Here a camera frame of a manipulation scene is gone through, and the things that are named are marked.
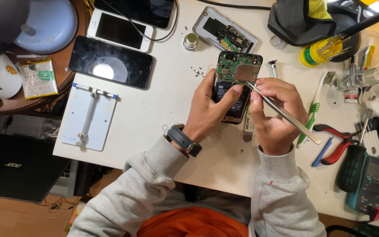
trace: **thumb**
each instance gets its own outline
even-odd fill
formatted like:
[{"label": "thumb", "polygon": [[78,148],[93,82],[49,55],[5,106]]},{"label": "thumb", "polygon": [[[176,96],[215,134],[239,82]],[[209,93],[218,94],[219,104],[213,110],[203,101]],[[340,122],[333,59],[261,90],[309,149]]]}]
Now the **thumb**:
[{"label": "thumb", "polygon": [[267,117],[264,114],[264,104],[258,92],[251,92],[249,114],[251,115],[255,128],[262,129],[266,125]]},{"label": "thumb", "polygon": [[238,100],[239,96],[242,94],[242,86],[234,85],[232,86],[223,96],[223,98],[217,103],[222,110],[228,110],[230,106],[234,105]]}]

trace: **green toothbrush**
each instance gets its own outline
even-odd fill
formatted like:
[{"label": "green toothbrush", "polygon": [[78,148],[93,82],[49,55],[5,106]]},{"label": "green toothbrush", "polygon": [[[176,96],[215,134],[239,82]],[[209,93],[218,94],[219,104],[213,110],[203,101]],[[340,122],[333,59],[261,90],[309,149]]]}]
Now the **green toothbrush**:
[{"label": "green toothbrush", "polygon": [[[311,107],[309,108],[309,120],[305,127],[307,127],[310,131],[313,130],[315,117],[317,116],[318,110],[320,109],[320,91],[323,87],[323,84],[330,84],[330,81],[333,79],[335,72],[327,72],[323,73],[323,75],[320,78],[320,83],[318,84],[317,91],[315,92],[313,102],[311,103]],[[301,133],[298,138],[298,143],[296,145],[297,148],[301,148],[303,144],[307,141],[307,137],[305,134]]]}]

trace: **black laptop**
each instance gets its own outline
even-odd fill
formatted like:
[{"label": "black laptop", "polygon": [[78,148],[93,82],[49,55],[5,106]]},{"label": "black laptop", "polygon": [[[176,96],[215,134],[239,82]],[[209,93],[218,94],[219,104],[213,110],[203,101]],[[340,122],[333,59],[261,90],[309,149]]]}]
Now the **black laptop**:
[{"label": "black laptop", "polygon": [[54,143],[0,134],[0,197],[42,202],[71,162],[53,150]]}]

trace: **wristwatch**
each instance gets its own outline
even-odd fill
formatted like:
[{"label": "wristwatch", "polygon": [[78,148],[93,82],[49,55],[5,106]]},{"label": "wristwatch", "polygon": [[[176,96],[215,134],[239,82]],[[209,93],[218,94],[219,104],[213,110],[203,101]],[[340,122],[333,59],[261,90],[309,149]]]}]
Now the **wristwatch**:
[{"label": "wristwatch", "polygon": [[193,157],[196,157],[203,148],[199,144],[193,142],[182,132],[182,129],[184,127],[185,124],[173,125],[171,128],[169,128],[166,137],[169,141],[173,140],[175,143],[177,143],[182,149],[187,151],[188,154],[190,154]]}]

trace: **orange shirt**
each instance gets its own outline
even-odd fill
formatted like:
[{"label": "orange shirt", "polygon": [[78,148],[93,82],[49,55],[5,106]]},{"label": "orange shirt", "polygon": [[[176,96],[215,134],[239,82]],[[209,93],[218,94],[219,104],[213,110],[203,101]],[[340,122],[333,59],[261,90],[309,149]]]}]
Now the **orange shirt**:
[{"label": "orange shirt", "polygon": [[172,210],[145,220],[138,237],[247,237],[248,227],[203,207]]}]

